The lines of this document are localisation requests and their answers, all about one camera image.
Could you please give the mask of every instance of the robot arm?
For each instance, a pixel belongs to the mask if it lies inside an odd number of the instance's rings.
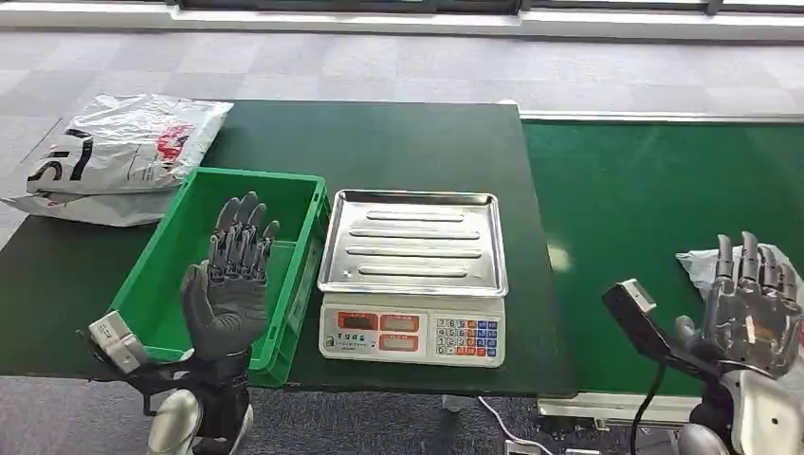
[[[656,304],[636,280],[603,296],[640,354],[705,384],[702,403],[679,435],[682,455],[804,453],[800,405],[776,382],[795,362],[801,323],[795,274],[779,267],[769,250],[757,248],[752,234],[743,238],[735,277],[731,242],[720,236],[703,327],[696,330],[690,318],[678,318],[681,341],[652,321],[649,311]]]
[[[181,301],[193,349],[181,360],[149,360],[117,311],[89,326],[92,354],[142,393],[143,412],[156,417],[153,453],[192,453],[196,435],[207,451],[233,453],[250,427],[247,369],[251,343],[265,332],[265,269],[279,229],[273,221],[260,230],[265,212],[254,192],[230,199],[218,215],[207,259],[188,267]],[[151,396],[169,390],[176,391],[152,412]]]

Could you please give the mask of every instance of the black cable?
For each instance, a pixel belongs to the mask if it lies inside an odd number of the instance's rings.
[[[636,430],[639,429],[639,422],[642,420],[642,415],[648,409],[656,392],[659,391],[659,386],[662,385],[662,379],[665,378],[665,364],[659,364],[659,370],[656,372],[656,377],[653,379],[653,384],[650,384],[648,394],[645,395],[645,400],[639,405],[636,415],[633,416],[633,422],[630,424],[630,455],[636,455]]]

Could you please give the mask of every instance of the metal tray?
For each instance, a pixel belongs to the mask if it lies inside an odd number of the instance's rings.
[[[484,193],[339,191],[319,289],[503,297],[508,280],[497,198]]]

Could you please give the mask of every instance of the electronic scale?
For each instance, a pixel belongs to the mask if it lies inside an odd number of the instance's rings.
[[[318,285],[327,358],[503,364],[508,283],[491,194],[339,191]]]

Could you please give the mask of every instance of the scale keypad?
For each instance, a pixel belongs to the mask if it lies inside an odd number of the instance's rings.
[[[439,355],[497,356],[496,320],[439,318],[435,346]]]

